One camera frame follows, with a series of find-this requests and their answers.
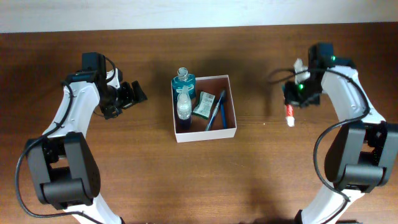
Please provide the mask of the clear spray bottle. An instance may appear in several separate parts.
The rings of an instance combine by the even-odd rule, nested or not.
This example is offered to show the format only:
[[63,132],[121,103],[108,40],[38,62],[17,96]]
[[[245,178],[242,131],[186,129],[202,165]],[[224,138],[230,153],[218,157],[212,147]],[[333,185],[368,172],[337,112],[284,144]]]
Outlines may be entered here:
[[192,123],[192,101],[188,86],[183,86],[177,97],[177,115],[181,129],[189,129]]

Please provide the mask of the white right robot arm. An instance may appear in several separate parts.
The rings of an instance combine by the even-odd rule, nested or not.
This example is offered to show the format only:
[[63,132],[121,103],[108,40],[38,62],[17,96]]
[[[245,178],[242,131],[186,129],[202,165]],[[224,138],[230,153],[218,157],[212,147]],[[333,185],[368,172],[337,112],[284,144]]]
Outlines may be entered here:
[[294,126],[295,106],[319,105],[321,94],[329,97],[338,117],[313,148],[322,187],[309,206],[297,212],[294,223],[337,223],[353,202],[388,182],[397,157],[397,125],[377,112],[356,65],[336,57],[332,44],[311,46],[308,65],[298,59],[291,72],[295,80],[282,87],[288,126]]

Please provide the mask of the red white toothpaste tube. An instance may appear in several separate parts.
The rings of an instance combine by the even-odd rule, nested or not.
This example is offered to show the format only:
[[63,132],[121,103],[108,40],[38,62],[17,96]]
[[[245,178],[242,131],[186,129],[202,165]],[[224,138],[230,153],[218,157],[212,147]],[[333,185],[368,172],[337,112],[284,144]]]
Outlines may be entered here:
[[294,109],[292,105],[285,105],[285,112],[286,112],[286,122],[288,127],[295,126],[295,118],[294,118]]

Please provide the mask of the blue disposable razor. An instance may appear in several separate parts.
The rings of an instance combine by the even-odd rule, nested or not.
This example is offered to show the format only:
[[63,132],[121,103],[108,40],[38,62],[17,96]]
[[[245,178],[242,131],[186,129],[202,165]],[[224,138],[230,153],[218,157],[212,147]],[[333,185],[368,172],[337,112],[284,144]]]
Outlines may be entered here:
[[220,105],[220,111],[221,111],[223,129],[227,129],[227,128],[228,128],[228,124],[227,124],[227,119],[226,119],[226,113],[225,113],[225,109],[224,109],[224,104],[221,104],[221,105]]

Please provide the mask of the green white soap packet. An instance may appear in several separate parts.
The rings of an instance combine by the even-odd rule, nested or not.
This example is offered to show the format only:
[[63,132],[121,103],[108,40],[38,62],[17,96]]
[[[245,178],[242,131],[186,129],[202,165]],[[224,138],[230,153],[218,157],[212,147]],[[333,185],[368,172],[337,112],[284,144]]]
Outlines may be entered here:
[[201,91],[197,105],[193,109],[193,115],[204,119],[210,117],[211,108],[215,100],[215,95]]

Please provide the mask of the teal mouthwash bottle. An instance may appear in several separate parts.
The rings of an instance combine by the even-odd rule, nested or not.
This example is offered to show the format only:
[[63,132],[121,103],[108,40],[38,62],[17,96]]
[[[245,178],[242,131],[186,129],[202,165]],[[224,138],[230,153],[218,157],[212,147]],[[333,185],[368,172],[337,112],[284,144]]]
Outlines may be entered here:
[[177,76],[172,79],[171,83],[174,102],[177,101],[178,94],[182,92],[184,86],[188,87],[188,94],[191,100],[196,97],[195,76],[189,73],[185,67],[180,67],[177,70]]

